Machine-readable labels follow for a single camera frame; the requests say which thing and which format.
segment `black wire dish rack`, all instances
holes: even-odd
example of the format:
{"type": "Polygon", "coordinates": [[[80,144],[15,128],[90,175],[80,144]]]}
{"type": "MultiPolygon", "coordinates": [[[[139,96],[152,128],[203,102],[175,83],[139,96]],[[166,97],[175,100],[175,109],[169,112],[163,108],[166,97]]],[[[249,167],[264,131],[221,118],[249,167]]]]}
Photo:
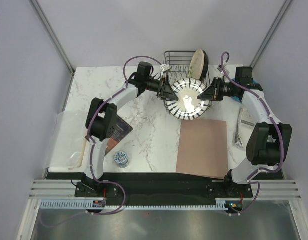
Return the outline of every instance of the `black wire dish rack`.
{"type": "MultiPolygon", "coordinates": [[[[190,67],[193,55],[196,51],[166,51],[164,54],[164,64],[170,65],[170,71],[164,73],[163,77],[168,79],[169,84],[172,86],[177,81],[181,79],[186,79],[189,77],[189,74],[192,72],[192,68],[190,67]]],[[[206,76],[203,78],[203,83],[206,87],[211,85],[210,72],[208,73],[208,80],[206,76]]],[[[211,108],[213,102],[210,101],[208,105],[208,109],[211,108]]],[[[168,110],[167,102],[164,100],[164,106],[166,111],[170,113],[168,110]]]]}

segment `blue object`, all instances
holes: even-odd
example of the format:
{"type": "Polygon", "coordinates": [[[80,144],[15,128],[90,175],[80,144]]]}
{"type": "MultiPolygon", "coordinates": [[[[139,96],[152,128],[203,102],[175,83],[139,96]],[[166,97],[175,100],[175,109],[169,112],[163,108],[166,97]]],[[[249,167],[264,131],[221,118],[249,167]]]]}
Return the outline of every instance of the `blue object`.
{"type": "Polygon", "coordinates": [[[240,104],[242,103],[241,101],[240,101],[240,99],[238,98],[238,97],[236,97],[236,96],[233,96],[232,97],[232,99],[234,100],[234,101],[236,101],[236,102],[239,102],[240,104]]]}
{"type": "Polygon", "coordinates": [[[126,168],[129,165],[129,156],[124,151],[115,153],[114,160],[120,168],[126,168]]]}

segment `marble countertop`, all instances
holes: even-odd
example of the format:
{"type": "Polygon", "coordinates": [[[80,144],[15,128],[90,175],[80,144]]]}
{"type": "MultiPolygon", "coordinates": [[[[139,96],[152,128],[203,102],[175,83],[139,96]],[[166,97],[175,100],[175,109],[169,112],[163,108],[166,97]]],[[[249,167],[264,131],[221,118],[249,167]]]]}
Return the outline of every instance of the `marble countertop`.
{"type": "MultiPolygon", "coordinates": [[[[228,65],[230,77],[235,77],[236,67],[228,65]]],[[[136,72],[136,66],[126,68],[126,75],[136,72]]],[[[211,81],[220,77],[217,66],[209,67],[211,81]]],[[[78,67],[72,83],[65,111],[89,111],[93,98],[107,99],[125,82],[123,67],[78,67]]],[[[227,122],[228,167],[236,168],[246,157],[246,153],[233,146],[233,137],[241,104],[231,98],[214,102],[200,119],[227,122]]],[[[106,157],[105,172],[164,172],[176,171],[181,120],[168,114],[162,100],[154,92],[146,91],[139,98],[129,102],[118,115],[133,127],[106,157]],[[124,151],[130,159],[129,166],[119,168],[114,162],[114,154],[124,151]]]]}

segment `white plate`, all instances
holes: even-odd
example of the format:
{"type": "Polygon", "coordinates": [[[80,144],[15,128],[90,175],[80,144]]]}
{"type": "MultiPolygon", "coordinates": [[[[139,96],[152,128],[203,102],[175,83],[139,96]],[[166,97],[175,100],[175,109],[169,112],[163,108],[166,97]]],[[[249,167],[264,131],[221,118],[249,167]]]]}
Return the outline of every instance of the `white plate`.
{"type": "Polygon", "coordinates": [[[202,49],[197,50],[189,65],[189,78],[201,79],[204,69],[205,57],[202,49]]]}
{"type": "Polygon", "coordinates": [[[168,111],[181,120],[194,120],[199,118],[208,109],[210,101],[198,100],[206,86],[200,80],[184,78],[172,86],[178,101],[166,100],[168,111]]]}

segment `gray floor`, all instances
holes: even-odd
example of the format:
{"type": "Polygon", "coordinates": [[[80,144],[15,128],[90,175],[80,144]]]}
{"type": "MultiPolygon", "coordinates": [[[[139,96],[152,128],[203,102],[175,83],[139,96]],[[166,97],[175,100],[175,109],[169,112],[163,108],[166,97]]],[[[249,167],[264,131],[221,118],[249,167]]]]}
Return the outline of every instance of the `gray floor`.
{"type": "MultiPolygon", "coordinates": [[[[40,210],[57,224],[76,210],[40,210]]],[[[212,211],[136,211],[78,216],[55,228],[36,224],[39,240],[299,240],[288,202],[257,202],[242,216],[212,211]]]]}

